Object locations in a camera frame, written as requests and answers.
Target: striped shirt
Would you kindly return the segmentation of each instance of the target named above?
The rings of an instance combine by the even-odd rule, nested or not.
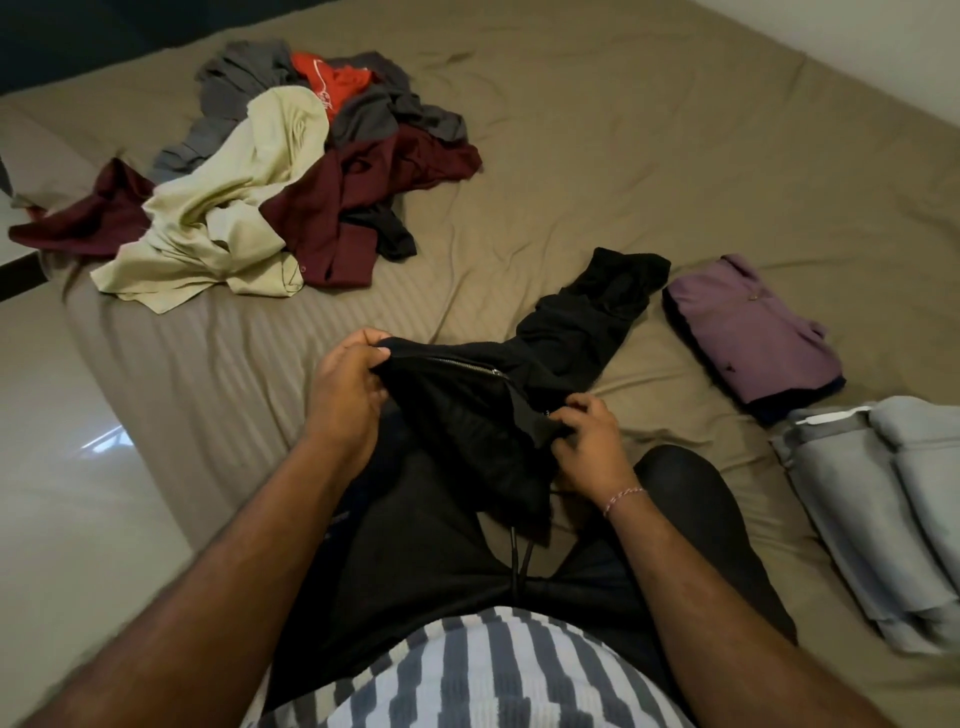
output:
[[[420,628],[356,677],[247,728],[687,728],[652,682],[577,627],[494,607]]]

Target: white tag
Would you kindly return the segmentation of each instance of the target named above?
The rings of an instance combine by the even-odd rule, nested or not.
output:
[[[846,420],[857,412],[869,412],[873,408],[864,404],[860,407],[854,407],[843,412],[824,412],[822,415],[810,415],[805,420],[800,420],[797,425],[825,425],[826,423],[835,423],[840,420]]]

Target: bedsheet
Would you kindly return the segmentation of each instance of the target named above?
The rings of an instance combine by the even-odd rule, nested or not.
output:
[[[664,255],[674,276],[745,255],[830,330],[850,382],[830,403],[960,404],[960,131],[686,2],[344,0],[19,92],[0,100],[0,157],[21,198],[62,205],[117,153],[145,171],[199,112],[196,68],[228,39],[271,37],[379,50],[465,116],[484,169],[405,196],[420,254],[380,260],[368,290],[278,301],[215,286],[157,316],[97,293],[80,261],[47,258],[194,546],[295,441],[310,373],[339,337],[503,340],[598,245]],[[960,715],[960,662],[897,656],[872,631],[767,433],[710,384],[659,297],[593,391],[632,456],[672,442],[720,468],[807,649],[899,724]]]

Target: forearm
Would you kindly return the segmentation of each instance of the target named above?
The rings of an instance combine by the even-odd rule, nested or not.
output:
[[[342,490],[325,454],[297,446],[193,566],[26,725],[235,728]]]
[[[645,494],[623,498],[610,515],[705,728],[891,725],[770,626]]]

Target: black jacket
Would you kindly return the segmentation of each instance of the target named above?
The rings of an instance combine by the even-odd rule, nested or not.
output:
[[[600,376],[669,272],[659,255],[597,248],[514,338],[457,346],[388,339],[381,346],[391,356],[374,371],[471,506],[507,523],[546,522],[557,471],[549,446],[567,432],[546,415]]]

